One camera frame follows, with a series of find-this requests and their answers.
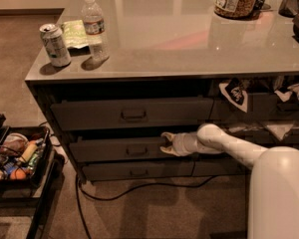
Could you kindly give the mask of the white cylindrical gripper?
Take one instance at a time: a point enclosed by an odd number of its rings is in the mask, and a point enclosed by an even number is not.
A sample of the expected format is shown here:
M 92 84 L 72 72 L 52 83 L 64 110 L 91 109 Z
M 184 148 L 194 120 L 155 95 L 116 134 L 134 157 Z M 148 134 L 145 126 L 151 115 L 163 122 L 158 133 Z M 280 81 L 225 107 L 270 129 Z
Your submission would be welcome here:
M 174 156 L 186 156 L 202 151 L 202 145 L 198 141 L 195 132 L 171 133 L 163 132 L 161 135 L 167 142 L 172 142 L 171 146 L 161 146 L 163 153 Z

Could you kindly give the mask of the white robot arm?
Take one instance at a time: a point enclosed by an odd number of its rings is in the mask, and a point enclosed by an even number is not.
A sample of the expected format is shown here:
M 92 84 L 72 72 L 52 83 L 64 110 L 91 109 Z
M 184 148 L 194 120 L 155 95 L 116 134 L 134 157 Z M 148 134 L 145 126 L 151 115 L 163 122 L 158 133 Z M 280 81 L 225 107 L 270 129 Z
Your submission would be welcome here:
M 251 170 L 247 239 L 299 239 L 299 150 L 266 148 L 212 123 L 195 132 L 164 132 L 175 156 L 225 152 Z

